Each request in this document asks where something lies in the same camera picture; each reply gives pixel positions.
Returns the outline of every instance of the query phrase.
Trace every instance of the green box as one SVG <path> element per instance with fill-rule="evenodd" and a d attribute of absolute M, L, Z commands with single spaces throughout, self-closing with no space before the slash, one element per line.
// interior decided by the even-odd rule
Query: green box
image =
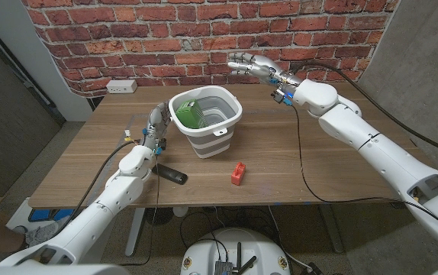
<path fill-rule="evenodd" d="M 199 129 L 207 127 L 202 109 L 196 99 L 183 102 L 175 112 L 176 117 L 187 128 Z"/>

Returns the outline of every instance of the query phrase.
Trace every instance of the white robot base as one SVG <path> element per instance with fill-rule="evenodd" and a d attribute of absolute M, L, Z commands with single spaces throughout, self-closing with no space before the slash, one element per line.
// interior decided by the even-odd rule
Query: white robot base
<path fill-rule="evenodd" d="M 203 241 L 196 242 L 185 252 L 181 275 L 222 275 L 224 272 L 226 272 L 225 274 L 239 275 L 290 274 L 290 266 L 283 250 L 264 235 L 246 228 L 222 228 L 214 231 L 214 236 L 227 249 L 226 260 L 226 251 L 220 243 L 217 243 L 221 260 L 230 264 L 216 263 L 220 256 L 216 242 L 212 240 L 213 236 L 209 233 L 200 239 L 204 239 Z"/>

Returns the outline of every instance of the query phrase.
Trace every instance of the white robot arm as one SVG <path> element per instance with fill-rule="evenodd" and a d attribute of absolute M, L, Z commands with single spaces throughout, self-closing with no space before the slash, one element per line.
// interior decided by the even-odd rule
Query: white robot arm
<path fill-rule="evenodd" d="M 11 255 L 0 267 L 16 266 L 41 255 L 46 255 L 48 264 L 78 264 L 112 219 L 143 192 L 169 123 L 168 102 L 160 103 L 151 111 L 139 145 L 122 158 L 102 194 L 54 238 Z"/>
<path fill-rule="evenodd" d="M 337 95 L 334 87 L 282 71 L 266 57 L 231 53 L 233 74 L 250 74 L 276 86 L 275 101 L 306 105 L 328 135 L 357 150 L 406 202 L 428 210 L 438 218 L 438 170 L 412 157 L 362 119 L 358 106 Z M 438 221 L 426 212 L 407 206 L 414 217 L 438 240 Z"/>

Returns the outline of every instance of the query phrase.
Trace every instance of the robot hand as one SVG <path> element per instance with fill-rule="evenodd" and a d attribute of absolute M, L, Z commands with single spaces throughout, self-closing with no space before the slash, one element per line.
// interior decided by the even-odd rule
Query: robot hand
<path fill-rule="evenodd" d="M 293 86 L 301 84 L 297 76 L 285 72 L 268 57 L 252 55 L 249 53 L 230 53 L 227 65 L 234 69 L 233 75 L 251 75 L 260 82 L 279 87 L 283 83 Z"/>

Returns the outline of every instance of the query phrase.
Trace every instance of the electrical outlet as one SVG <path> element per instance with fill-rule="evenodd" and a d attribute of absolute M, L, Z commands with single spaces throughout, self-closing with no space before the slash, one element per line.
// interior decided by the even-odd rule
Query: electrical outlet
<path fill-rule="evenodd" d="M 136 80 L 111 80 L 107 84 L 109 93 L 132 93 L 136 90 Z"/>

